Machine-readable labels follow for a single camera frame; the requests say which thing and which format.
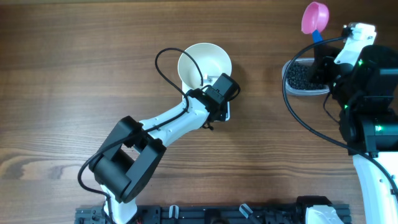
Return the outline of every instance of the pink scoop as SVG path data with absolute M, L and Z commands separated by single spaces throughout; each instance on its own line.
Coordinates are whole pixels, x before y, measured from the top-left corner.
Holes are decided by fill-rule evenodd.
M 312 34 L 318 30 L 322 32 L 329 21 L 329 10 L 326 5 L 312 2 L 305 9 L 301 20 L 301 31 L 304 34 Z

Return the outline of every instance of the wooden table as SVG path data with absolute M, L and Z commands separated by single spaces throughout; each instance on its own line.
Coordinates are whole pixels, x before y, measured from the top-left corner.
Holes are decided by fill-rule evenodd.
M 199 42 L 227 51 L 242 92 L 228 122 L 188 133 L 167 149 L 138 204 L 238 205 L 325 195 L 349 203 L 354 223 L 364 223 L 352 158 L 301 127 L 282 100 L 282 66 L 312 41 L 300 31 L 309 2 L 1 6 L 0 223 L 72 223 L 76 208 L 101 204 L 102 196 L 79 187 L 80 166 L 122 117 L 151 118 L 181 101 L 156 72 L 154 58 L 166 47 Z M 328 1 L 323 36 L 336 37 L 351 21 L 368 22 L 377 25 L 377 43 L 397 48 L 394 7 L 361 3 Z M 159 65 L 176 83 L 178 57 L 164 54 Z M 322 110 L 324 97 L 290 99 L 305 121 L 341 141 Z M 327 107 L 338 115 L 335 102 Z M 98 188 L 91 172 L 83 177 Z

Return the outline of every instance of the white bowl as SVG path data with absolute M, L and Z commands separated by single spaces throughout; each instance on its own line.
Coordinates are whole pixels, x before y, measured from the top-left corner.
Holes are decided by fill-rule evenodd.
M 203 75 L 203 86 L 213 85 L 222 73 L 231 76 L 231 59 L 221 47 L 210 43 L 200 43 L 192 45 L 185 51 L 197 62 Z M 178 75 L 183 83 L 184 92 L 201 87 L 198 69 L 185 54 L 181 54 L 178 60 Z
M 282 78 L 285 75 L 286 67 L 290 63 L 291 60 L 286 62 L 282 69 Z M 306 65 L 306 66 L 311 66 L 314 61 L 314 58 L 299 58 L 296 60 L 296 63 Z M 329 93 L 329 87 L 325 85 L 325 87 L 321 90 L 296 90 L 295 88 L 292 88 L 286 80 L 286 93 L 290 95 L 295 95 L 295 96 L 316 96 L 316 95 L 322 95 L 322 94 L 327 94 Z

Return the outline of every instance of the white plastic housing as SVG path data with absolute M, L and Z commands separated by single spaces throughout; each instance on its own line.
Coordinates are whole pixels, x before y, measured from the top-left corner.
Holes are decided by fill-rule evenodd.
M 134 198 L 129 203 L 119 203 L 114 199 L 114 194 L 105 185 L 101 185 L 102 191 L 111 196 L 111 210 L 113 221 L 116 224 L 126 224 L 137 213 L 136 199 Z M 108 201 L 105 198 L 104 211 L 109 215 Z
M 350 23 L 348 27 L 353 31 L 353 35 L 347 38 L 343 50 L 335 59 L 335 63 L 349 63 L 354 66 L 362 49 L 374 43 L 376 27 L 363 23 Z
M 179 119 L 164 125 L 158 130 L 151 131 L 149 134 L 154 138 L 159 138 L 162 140 L 164 146 L 171 145 L 175 140 L 183 136 L 184 134 L 199 129 L 209 117 L 209 112 L 206 110 L 205 105 L 200 103 L 196 98 L 188 96 L 189 109 L 188 113 L 183 114 Z M 167 121 L 170 118 L 181 113 L 181 111 L 186 107 L 186 102 L 183 100 L 176 107 L 162 113 L 159 116 L 151 119 L 145 119 L 140 121 L 143 124 L 143 129 L 147 130 L 152 128 L 156 124 L 160 124 Z
M 398 152 L 380 152 L 375 158 L 390 175 L 398 175 Z M 353 156 L 361 183 L 367 224 L 398 224 L 397 199 L 391 194 L 391 184 L 373 163 L 360 155 Z
M 314 205 L 305 212 L 305 224 L 344 224 L 335 208 L 327 205 Z

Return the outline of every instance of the container of black beans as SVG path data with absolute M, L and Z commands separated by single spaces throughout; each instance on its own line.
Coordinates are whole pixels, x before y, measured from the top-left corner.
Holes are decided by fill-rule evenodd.
M 312 65 L 313 58 L 300 58 L 290 66 L 287 71 L 286 93 L 295 96 L 315 96 L 327 94 L 329 88 L 326 85 L 314 84 L 307 81 L 308 69 Z M 288 61 L 282 69 L 282 77 L 285 74 Z

